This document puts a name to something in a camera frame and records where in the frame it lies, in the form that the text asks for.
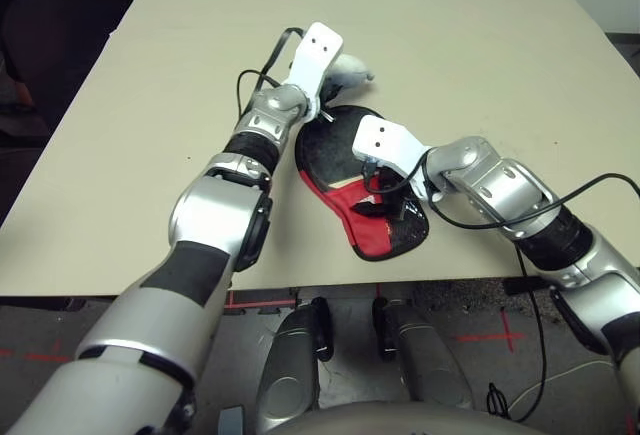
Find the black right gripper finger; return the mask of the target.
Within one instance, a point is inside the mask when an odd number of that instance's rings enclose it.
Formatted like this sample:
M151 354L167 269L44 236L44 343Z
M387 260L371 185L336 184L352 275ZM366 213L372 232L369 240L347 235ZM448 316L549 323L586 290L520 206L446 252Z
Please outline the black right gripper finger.
M407 198L404 194L391 194L388 197L389 217L393 220L403 220L407 203L410 201L411 199Z
M360 201L351 207L351 211L367 218L381 218L387 216L387 205L384 203L372 203L371 201Z

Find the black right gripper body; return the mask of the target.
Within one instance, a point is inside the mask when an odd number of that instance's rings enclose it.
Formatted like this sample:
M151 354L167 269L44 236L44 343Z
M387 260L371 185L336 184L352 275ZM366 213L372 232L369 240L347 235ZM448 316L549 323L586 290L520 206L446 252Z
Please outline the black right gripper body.
M409 183L404 183L402 176L386 167L376 168L369 176L368 189L375 206L402 206L416 200Z

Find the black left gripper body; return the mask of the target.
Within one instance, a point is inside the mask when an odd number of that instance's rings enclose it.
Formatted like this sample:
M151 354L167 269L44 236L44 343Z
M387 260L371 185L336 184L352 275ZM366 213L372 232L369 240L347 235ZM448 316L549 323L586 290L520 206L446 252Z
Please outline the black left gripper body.
M343 83L341 81L335 81L333 79L326 79L320 90L319 99L322 107L328 105L331 100L334 100L339 93L343 90Z

